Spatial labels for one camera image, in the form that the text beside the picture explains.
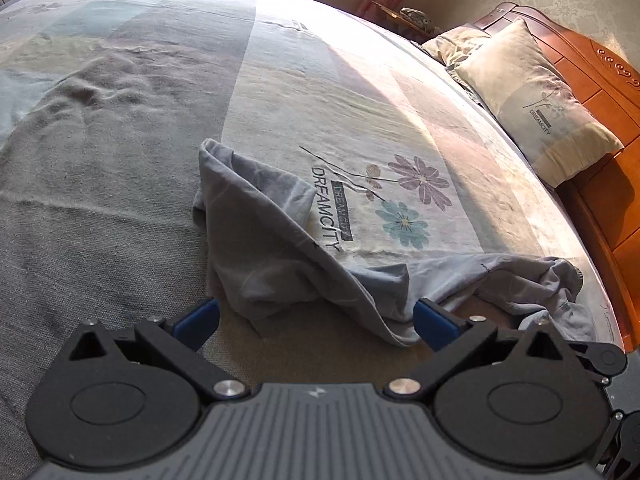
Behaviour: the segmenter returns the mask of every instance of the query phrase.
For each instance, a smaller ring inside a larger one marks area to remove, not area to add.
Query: flower print
[[[390,162],[389,167],[396,173],[402,175],[398,179],[398,184],[405,189],[418,189],[420,202],[430,204],[431,199],[441,211],[447,206],[451,206],[451,200],[437,188],[445,189],[449,187],[447,179],[439,176],[440,172],[431,166],[427,166],[419,156],[414,156],[412,164],[404,156],[395,155],[396,162]]]
[[[556,97],[560,100],[559,103],[552,103],[549,98]],[[540,92],[540,99],[531,103],[530,105],[524,105],[522,108],[530,108],[532,106],[547,106],[554,108],[564,108],[562,105],[562,101],[576,101],[574,93],[571,92],[571,89],[568,86],[557,86],[555,89],[550,89],[548,91]]]
[[[385,221],[382,229],[393,240],[399,240],[403,247],[411,243],[416,249],[421,249],[424,242],[429,240],[427,222],[418,220],[417,211],[409,209],[402,202],[396,204],[391,200],[383,201],[382,207],[376,210],[376,214]]]
[[[574,94],[569,88],[559,87],[549,97],[551,96],[555,97],[555,99],[540,103],[538,111],[544,107],[545,114],[554,119],[560,119],[566,115],[567,102],[576,101]]]
[[[380,167],[377,166],[376,164],[369,164],[367,166],[367,184],[369,184],[373,189],[382,189],[382,186],[380,186],[380,184],[378,183],[377,180],[375,180],[377,177],[380,176]],[[375,198],[375,194],[367,189],[366,192],[366,197],[370,200],[373,201],[373,199]]]

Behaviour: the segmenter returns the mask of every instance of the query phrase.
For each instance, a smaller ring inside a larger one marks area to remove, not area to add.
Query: bed sheet
[[[216,291],[191,210],[207,137],[314,184],[307,231],[346,265],[565,257],[596,338],[621,344],[574,229],[495,121],[409,42],[339,10],[14,0],[0,7],[0,98],[2,478],[37,461],[26,399],[79,317],[119,328]],[[223,303],[205,348],[249,384],[380,384],[424,352],[321,303],[262,335]]]

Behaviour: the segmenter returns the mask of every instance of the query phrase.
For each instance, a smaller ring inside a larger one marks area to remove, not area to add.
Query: metal screw
[[[394,379],[388,387],[396,395],[413,395],[420,391],[420,383],[408,378]]]
[[[216,383],[213,391],[222,397],[237,397],[244,394],[246,386],[235,379],[227,379]]]

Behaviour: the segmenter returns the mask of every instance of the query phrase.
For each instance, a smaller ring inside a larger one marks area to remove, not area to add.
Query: wooden headboard
[[[625,145],[557,191],[607,289],[625,350],[631,351],[640,345],[640,74],[532,7],[501,3],[476,25],[495,34],[516,18],[527,22],[578,101]]]

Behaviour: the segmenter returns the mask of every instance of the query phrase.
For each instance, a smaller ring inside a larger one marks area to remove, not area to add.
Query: bed
[[[192,210],[207,138],[315,184],[307,231],[347,266],[560,256],[582,271],[577,302],[593,338],[632,348],[634,249],[620,242],[635,229],[638,74],[527,7],[502,4],[478,25],[492,32],[516,13],[628,146],[559,196],[441,65],[317,2],[0,7],[0,476],[21,478],[37,462],[24,406],[78,319],[119,328],[216,291]],[[417,175],[415,185],[398,186],[403,171]],[[386,225],[381,196],[420,229],[403,237]],[[383,384],[429,354],[391,346],[322,302],[259,332],[224,301],[222,309],[204,353],[248,384]]]

